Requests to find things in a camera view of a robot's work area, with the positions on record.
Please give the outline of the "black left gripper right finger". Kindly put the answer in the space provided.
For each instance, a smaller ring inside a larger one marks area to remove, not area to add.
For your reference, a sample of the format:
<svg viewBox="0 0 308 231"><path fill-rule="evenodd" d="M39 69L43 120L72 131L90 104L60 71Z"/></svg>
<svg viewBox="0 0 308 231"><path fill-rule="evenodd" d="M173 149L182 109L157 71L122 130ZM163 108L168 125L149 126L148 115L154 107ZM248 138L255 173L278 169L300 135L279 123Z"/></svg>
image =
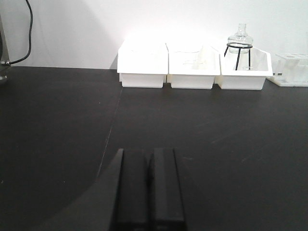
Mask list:
<svg viewBox="0 0 308 231"><path fill-rule="evenodd" d="M149 163L149 213L152 231L185 231L186 222L172 148L155 148Z"/></svg>

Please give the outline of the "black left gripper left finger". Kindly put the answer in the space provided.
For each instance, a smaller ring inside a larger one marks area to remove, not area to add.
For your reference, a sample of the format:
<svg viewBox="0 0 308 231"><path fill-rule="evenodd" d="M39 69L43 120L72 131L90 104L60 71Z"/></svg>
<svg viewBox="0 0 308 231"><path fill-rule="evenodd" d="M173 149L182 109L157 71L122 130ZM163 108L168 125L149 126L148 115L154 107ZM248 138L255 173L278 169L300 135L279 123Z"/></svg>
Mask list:
<svg viewBox="0 0 308 231"><path fill-rule="evenodd" d="M142 150L125 149L121 168L117 231L149 229L147 161Z"/></svg>

